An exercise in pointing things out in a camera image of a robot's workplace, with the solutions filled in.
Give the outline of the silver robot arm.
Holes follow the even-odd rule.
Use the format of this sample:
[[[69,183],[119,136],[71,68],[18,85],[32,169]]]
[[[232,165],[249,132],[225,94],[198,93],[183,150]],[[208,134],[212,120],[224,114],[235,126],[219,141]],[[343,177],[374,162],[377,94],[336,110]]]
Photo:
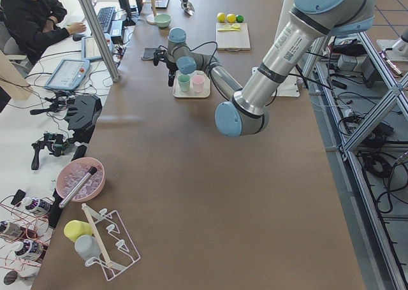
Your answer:
[[[256,134],[268,124],[267,101],[311,44],[322,36],[368,30],[374,21],[374,6],[375,0],[293,0],[288,23],[244,86],[214,56],[194,53],[179,27],[170,30],[167,48],[154,52],[154,64],[166,63],[169,85],[177,72],[204,72],[227,97],[215,110],[219,132],[228,137]]]

